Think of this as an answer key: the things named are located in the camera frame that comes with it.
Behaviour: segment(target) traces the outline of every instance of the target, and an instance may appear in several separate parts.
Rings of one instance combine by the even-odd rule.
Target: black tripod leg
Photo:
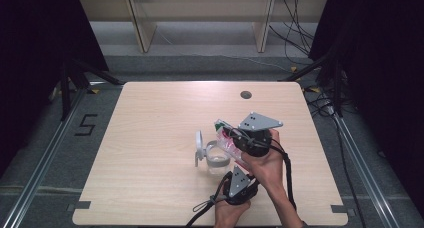
[[[83,67],[83,68],[84,68],[84,69],[86,69],[87,71],[89,71],[89,72],[91,72],[91,73],[95,74],[96,76],[98,76],[98,77],[102,78],[102,79],[103,79],[103,80],[105,80],[105,81],[110,82],[111,84],[114,84],[114,85],[123,85],[123,84],[125,84],[125,82],[122,82],[122,81],[120,81],[120,80],[118,80],[118,79],[116,79],[116,78],[114,78],[114,77],[112,77],[112,76],[110,76],[110,75],[108,75],[108,74],[104,73],[103,71],[100,71],[100,70],[98,70],[98,69],[96,69],[96,68],[94,68],[94,67],[90,66],[89,64],[87,64],[87,63],[85,63],[85,62],[83,62],[83,61],[79,61],[79,60],[76,60],[76,59],[72,59],[72,61],[73,61],[76,65],[78,65],[78,66],[80,66],[80,67]]]
[[[71,110],[71,96],[69,94],[69,84],[68,84],[68,72],[66,70],[65,62],[62,64],[61,76],[60,76],[60,86],[62,90],[62,118],[65,120],[69,111]]]
[[[342,101],[341,101],[341,91],[342,87],[342,65],[340,64],[340,61],[336,61],[336,67],[334,71],[334,94],[333,94],[333,101],[334,101],[334,111],[339,115],[339,117],[343,117],[342,114]]]
[[[308,74],[309,72],[315,70],[316,68],[322,66],[326,62],[326,60],[327,60],[327,55],[319,58],[314,63],[308,65],[307,67],[303,68],[301,71],[289,76],[288,78],[284,80],[278,80],[278,81],[295,81],[299,79],[300,77]]]

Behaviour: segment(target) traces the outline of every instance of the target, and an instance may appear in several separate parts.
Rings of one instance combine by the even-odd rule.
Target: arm
[[[272,138],[280,142],[278,131],[271,129],[270,132]],[[283,186],[283,157],[281,154],[275,150],[270,150],[263,157],[252,157],[247,153],[242,153],[242,159],[249,164],[250,173],[268,192],[283,227],[302,227],[303,222],[290,203]]]

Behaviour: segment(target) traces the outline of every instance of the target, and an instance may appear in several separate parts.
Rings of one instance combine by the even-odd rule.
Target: wooden table
[[[301,89],[291,82],[127,83],[80,197],[90,206],[76,209],[73,221],[185,225],[222,178],[208,174],[205,160],[194,166],[196,131],[207,143],[217,119],[237,126],[251,111],[284,123],[277,129],[292,161],[300,217],[310,225],[345,225],[347,215],[332,212],[331,205],[343,203]],[[195,223],[213,224],[213,209]],[[262,187],[238,225],[280,225]]]

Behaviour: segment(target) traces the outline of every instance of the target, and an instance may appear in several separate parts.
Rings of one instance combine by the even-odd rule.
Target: metal bracket
[[[250,114],[239,124],[239,128],[249,131],[267,130],[283,126],[283,122],[263,116],[256,112]]]
[[[250,184],[250,179],[247,177],[244,172],[238,167],[234,166],[233,176],[231,178],[230,185],[230,197],[234,197],[241,190],[246,188]]]

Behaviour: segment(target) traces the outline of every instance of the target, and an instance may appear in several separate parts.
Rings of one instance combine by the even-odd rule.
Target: cable
[[[159,30],[156,30],[156,32],[166,41],[166,42],[168,42],[168,44],[170,44],[170,45],[174,45],[174,43],[172,43],[170,40],[168,40]],[[173,46],[171,46],[172,47],[172,49],[174,49],[175,50],[175,52],[176,53],[178,53],[178,54],[180,54],[180,55],[182,55],[182,56],[200,56],[200,57],[212,57],[212,56],[208,56],[208,55],[201,55],[201,54],[195,54],[195,53],[191,53],[191,54],[184,54],[184,53],[181,53],[181,52],[179,52],[178,50],[176,50],[175,49],[175,47],[173,47]],[[240,59],[240,60],[248,60],[248,61],[250,61],[250,62],[253,62],[253,63],[256,63],[256,64],[259,64],[259,65],[266,65],[266,66],[273,66],[273,67],[277,67],[277,68],[279,68],[279,69],[281,69],[281,70],[283,70],[283,71],[285,71],[285,72],[287,72],[287,73],[291,73],[291,74],[293,74],[293,72],[292,71],[290,71],[290,70],[288,70],[288,69],[286,69],[286,68],[284,68],[284,67],[281,67],[281,66],[279,66],[279,65],[276,65],[276,64],[269,64],[269,63],[264,63],[264,62],[259,62],[259,61],[256,61],[256,60],[253,60],[252,58],[247,58],[247,57],[240,57],[240,56],[226,56],[226,55],[217,55],[218,57],[225,57],[225,58],[231,58],[231,59]]]
[[[313,40],[314,37],[311,34],[309,34],[307,31],[305,31],[301,27],[301,25],[299,24],[299,15],[298,15],[298,12],[297,12],[297,7],[298,7],[298,2],[299,1],[298,0],[294,0],[294,12],[293,13],[292,13],[290,7],[287,4],[287,1],[286,0],[283,0],[283,1],[284,1],[284,4],[285,4],[285,6],[286,6],[286,8],[287,8],[287,10],[289,12],[289,14],[290,14],[291,19],[292,19],[292,22],[291,22],[290,26],[287,25],[285,22],[283,22],[283,24],[289,28],[289,31],[287,32],[287,35],[286,35],[285,38],[282,38],[282,36],[277,33],[277,35],[285,41],[285,43],[284,43],[284,53],[285,53],[286,57],[291,62],[293,62],[293,63],[301,64],[301,65],[309,65],[309,64],[295,62],[295,61],[291,60],[288,57],[288,55],[287,55],[287,42],[289,42],[290,44],[293,44],[294,43],[294,42],[289,41],[289,39],[288,39],[291,31],[297,32],[299,34],[300,41],[302,42],[302,45],[303,45],[304,48],[301,48],[300,49],[299,48],[300,46],[297,45],[297,44],[296,44],[295,47],[298,48],[299,50],[301,50],[305,55],[309,55],[309,51],[311,49],[311,46],[310,46],[310,44],[309,44],[309,42],[307,41],[306,38],[309,38],[310,40]]]
[[[296,47],[297,49],[299,49],[303,54],[308,55],[308,51],[305,48],[302,48],[301,46],[299,46],[298,44],[294,43],[291,40],[286,39],[285,37],[283,37],[282,35],[280,35],[277,31],[274,30],[274,28],[270,25],[269,28],[278,36],[280,37],[282,40],[290,43],[292,46]]]
[[[323,110],[324,107],[332,107],[332,104],[333,104],[331,98],[324,97],[324,93],[320,94],[317,97],[317,99],[314,100],[314,101],[308,101],[307,99],[306,99],[306,101],[307,101],[308,105],[314,106],[319,111]],[[325,101],[325,104],[320,106],[318,104],[319,101]],[[339,147],[340,147],[340,155],[341,155],[341,158],[342,158],[343,170],[344,170],[347,182],[349,184],[349,188],[350,188],[350,191],[352,193],[355,205],[358,208],[358,213],[359,213],[359,217],[360,217],[360,220],[361,220],[362,227],[366,228],[365,219],[364,219],[364,216],[362,214],[362,210],[361,210],[361,207],[359,205],[359,201],[358,201],[358,198],[356,196],[356,192],[355,192],[355,189],[353,187],[352,180],[351,180],[349,172],[347,170],[346,157],[345,157],[344,149],[343,149],[343,140],[342,140],[341,129],[340,129],[338,123],[336,122],[335,118],[334,118],[335,112],[333,111],[333,112],[330,113],[328,111],[325,111],[324,115],[322,115],[322,116],[323,117],[330,117],[332,119],[332,121],[334,122],[334,124],[336,125],[337,138],[338,138]]]
[[[323,93],[319,95],[314,101],[309,101],[305,97],[305,100],[307,101],[307,105],[310,105],[316,108],[315,110],[311,111],[312,117],[315,117],[315,115],[317,114],[320,114],[323,117],[328,117],[332,115],[326,109],[324,109],[328,106],[333,106],[332,99],[324,97],[323,95],[324,93],[329,93],[330,96],[332,96],[331,94],[333,92],[333,89],[328,89],[328,90],[325,90],[324,88],[321,88],[321,89],[323,90]],[[359,112],[355,108],[353,108],[354,110],[352,110],[352,108],[348,109],[348,107],[351,107],[351,105],[353,104],[353,100],[351,98],[348,98],[346,94],[344,94],[343,92],[341,94],[343,95],[343,97],[341,97],[341,106],[343,111],[348,112],[350,114],[358,115]],[[326,104],[319,105],[318,104],[319,101],[325,101]]]
[[[225,174],[225,176],[222,178],[221,182],[219,183],[218,188],[216,189],[215,195],[211,196],[211,199],[206,201],[206,206],[199,211],[198,213],[196,213],[193,218],[191,218],[191,220],[187,223],[187,225],[185,227],[191,227],[193,225],[193,223],[199,218],[201,217],[203,214],[205,214],[212,206],[215,205],[216,203],[216,199],[218,198],[219,192],[221,191],[222,186],[224,185],[224,182],[229,179],[229,177],[231,177],[232,172],[229,171],[227,172],[227,174]]]
[[[341,130],[340,130],[340,127],[337,124],[337,122],[334,120],[334,117],[332,117],[332,119],[333,119],[333,121],[334,121],[334,123],[336,124],[336,127],[337,127],[337,137],[338,137],[338,140],[339,140],[340,154],[342,156],[343,170],[345,172],[347,181],[349,183],[349,188],[352,191],[352,196],[353,196],[353,199],[355,201],[356,207],[358,207],[358,213],[359,213],[359,217],[361,219],[362,227],[366,228],[365,219],[364,219],[364,216],[362,214],[361,207],[359,206],[358,197],[356,197],[355,189],[353,188],[352,180],[350,179],[350,175],[349,175],[349,172],[347,170],[346,159],[345,159],[344,149],[343,149],[343,141],[342,141],[342,136],[341,136]]]
[[[294,198],[293,198],[293,184],[292,184],[292,176],[291,176],[291,173],[292,173],[292,171],[291,171],[291,160],[290,160],[287,152],[284,151],[283,146],[278,141],[276,141],[275,139],[272,139],[272,140],[275,143],[277,143],[279,148],[277,148],[273,145],[270,145],[269,148],[278,151],[283,156],[284,164],[286,165],[287,197],[289,198],[289,201],[292,204],[293,208],[295,210],[297,210],[297,205],[294,202]]]

